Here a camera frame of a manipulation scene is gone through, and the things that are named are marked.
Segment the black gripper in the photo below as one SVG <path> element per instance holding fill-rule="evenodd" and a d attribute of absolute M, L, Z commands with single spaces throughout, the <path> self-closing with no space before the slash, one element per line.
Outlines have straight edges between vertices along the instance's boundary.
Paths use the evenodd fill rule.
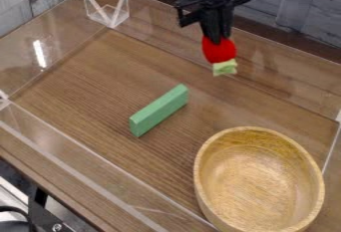
<path fill-rule="evenodd" d="M 200 22 L 204 36 L 213 44 L 231 37 L 235 8 L 251 0 L 177 0 L 178 24 L 182 27 Z"/>

